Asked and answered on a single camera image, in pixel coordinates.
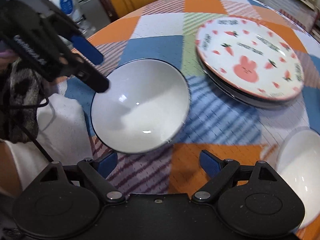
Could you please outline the person's left hand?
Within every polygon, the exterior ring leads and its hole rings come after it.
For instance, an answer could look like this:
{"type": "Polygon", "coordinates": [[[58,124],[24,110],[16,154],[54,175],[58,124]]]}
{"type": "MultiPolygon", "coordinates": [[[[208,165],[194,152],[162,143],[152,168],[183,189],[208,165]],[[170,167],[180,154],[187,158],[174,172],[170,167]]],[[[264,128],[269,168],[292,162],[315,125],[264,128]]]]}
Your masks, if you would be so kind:
{"type": "Polygon", "coordinates": [[[8,65],[15,62],[19,56],[12,51],[11,49],[7,49],[0,52],[0,71],[4,71],[7,69],[8,65]]]}

